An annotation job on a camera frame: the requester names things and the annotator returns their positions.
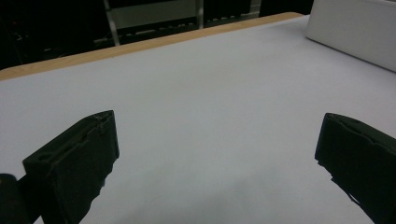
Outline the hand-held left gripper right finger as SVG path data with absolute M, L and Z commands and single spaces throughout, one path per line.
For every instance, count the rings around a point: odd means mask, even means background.
M 315 159 L 374 224 L 396 224 L 396 139 L 346 116 L 327 113 Z

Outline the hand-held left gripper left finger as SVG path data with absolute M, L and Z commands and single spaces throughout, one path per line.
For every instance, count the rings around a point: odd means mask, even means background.
M 81 119 L 22 161 L 45 224 L 78 224 L 120 156 L 112 110 Z

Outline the white rectangular box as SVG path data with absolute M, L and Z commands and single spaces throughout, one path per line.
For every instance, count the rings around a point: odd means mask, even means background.
M 396 72 L 396 0 L 314 0 L 306 36 Z

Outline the white table mat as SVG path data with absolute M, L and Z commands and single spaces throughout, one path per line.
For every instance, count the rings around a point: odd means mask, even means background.
M 0 173 L 113 110 L 120 156 L 82 224 L 373 224 L 314 154 L 328 112 L 396 137 L 396 73 L 307 18 L 0 81 Z

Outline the white metal stand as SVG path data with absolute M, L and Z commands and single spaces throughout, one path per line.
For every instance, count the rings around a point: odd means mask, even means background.
M 192 17 L 199 29 L 204 28 L 204 0 L 169 0 L 127 7 L 111 7 L 109 0 L 103 2 L 115 46 L 120 45 L 120 29 Z

